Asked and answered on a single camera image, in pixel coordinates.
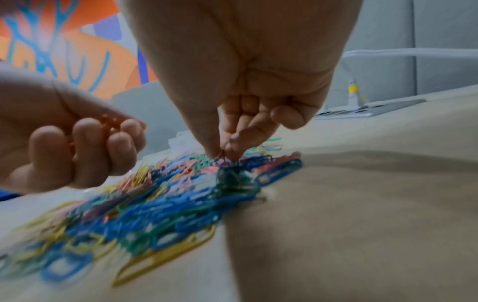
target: pink paper clip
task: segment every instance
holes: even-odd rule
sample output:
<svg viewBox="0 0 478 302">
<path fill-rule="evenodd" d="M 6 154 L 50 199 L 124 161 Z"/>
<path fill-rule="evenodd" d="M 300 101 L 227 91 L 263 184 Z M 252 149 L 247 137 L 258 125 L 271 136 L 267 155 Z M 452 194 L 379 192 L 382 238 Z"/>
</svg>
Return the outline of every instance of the pink paper clip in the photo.
<svg viewBox="0 0 478 302">
<path fill-rule="evenodd" d="M 281 156 L 279 158 L 277 158 L 276 160 L 268 163 L 268 164 L 265 164 L 263 166 L 260 166 L 260 167 L 257 167 L 253 170 L 254 174 L 258 175 L 258 174 L 262 174 L 264 172 L 267 172 L 271 169 L 273 169 L 274 167 L 278 166 L 278 165 L 282 165 L 288 161 L 291 161 L 293 159 L 299 159 L 300 157 L 302 156 L 302 154 L 300 152 L 294 152 L 292 153 L 291 155 L 288 155 L 288 156 Z"/>
</svg>

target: beige tabletop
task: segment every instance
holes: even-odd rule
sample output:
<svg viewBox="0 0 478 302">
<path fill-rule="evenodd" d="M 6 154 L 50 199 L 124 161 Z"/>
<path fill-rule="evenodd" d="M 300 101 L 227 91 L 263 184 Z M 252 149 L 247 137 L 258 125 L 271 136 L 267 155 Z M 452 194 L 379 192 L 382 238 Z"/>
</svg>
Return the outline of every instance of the beige tabletop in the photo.
<svg viewBox="0 0 478 302">
<path fill-rule="evenodd" d="M 73 284 L 0 283 L 13 302 L 478 300 L 478 88 L 369 119 L 281 130 L 304 168 L 203 247 L 125 286 L 115 251 Z M 0 203 L 0 235 L 81 196 Z"/>
</svg>

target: pile of paper clips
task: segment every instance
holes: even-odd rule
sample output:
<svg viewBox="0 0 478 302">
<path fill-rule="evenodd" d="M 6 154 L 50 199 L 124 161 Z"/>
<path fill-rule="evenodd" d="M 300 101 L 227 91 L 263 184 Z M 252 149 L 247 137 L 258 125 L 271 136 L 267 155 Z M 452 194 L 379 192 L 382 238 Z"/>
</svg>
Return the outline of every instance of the pile of paper clips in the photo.
<svg viewBox="0 0 478 302">
<path fill-rule="evenodd" d="M 131 258 L 112 285 L 124 284 L 211 239 L 225 212 L 299 169 L 300 157 L 249 152 L 230 162 L 191 154 L 142 166 L 106 192 L 66 203 L 23 226 L 35 235 L 0 255 L 0 279 L 39 273 L 43 280 L 62 282 L 119 245 Z M 69 264 L 67 271 L 55 270 L 60 259 Z M 129 272 L 146 260 L 150 264 Z"/>
</svg>

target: hand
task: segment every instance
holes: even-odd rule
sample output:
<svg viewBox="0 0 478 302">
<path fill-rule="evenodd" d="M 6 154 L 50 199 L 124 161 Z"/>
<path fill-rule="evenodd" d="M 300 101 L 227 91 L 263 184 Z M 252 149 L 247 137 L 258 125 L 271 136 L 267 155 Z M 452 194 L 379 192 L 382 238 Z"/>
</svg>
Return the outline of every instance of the hand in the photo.
<svg viewBox="0 0 478 302">
<path fill-rule="evenodd" d="M 76 86 L 7 63 L 0 63 L 0 108 L 0 187 L 13 192 L 99 186 L 134 167 L 146 145 L 144 123 Z M 104 114 L 122 123 L 108 139 L 93 119 Z"/>
<path fill-rule="evenodd" d="M 231 159 L 314 117 L 361 2 L 117 0 L 207 155 Z"/>
</svg>

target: orange wall art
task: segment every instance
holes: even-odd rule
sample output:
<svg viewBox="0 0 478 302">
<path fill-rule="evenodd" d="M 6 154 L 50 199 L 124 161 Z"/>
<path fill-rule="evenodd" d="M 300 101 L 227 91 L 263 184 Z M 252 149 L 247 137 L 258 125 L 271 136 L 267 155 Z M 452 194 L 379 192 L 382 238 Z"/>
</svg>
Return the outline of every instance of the orange wall art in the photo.
<svg viewBox="0 0 478 302">
<path fill-rule="evenodd" d="M 12 0 L 0 59 L 110 99 L 157 80 L 114 0 Z"/>
</svg>

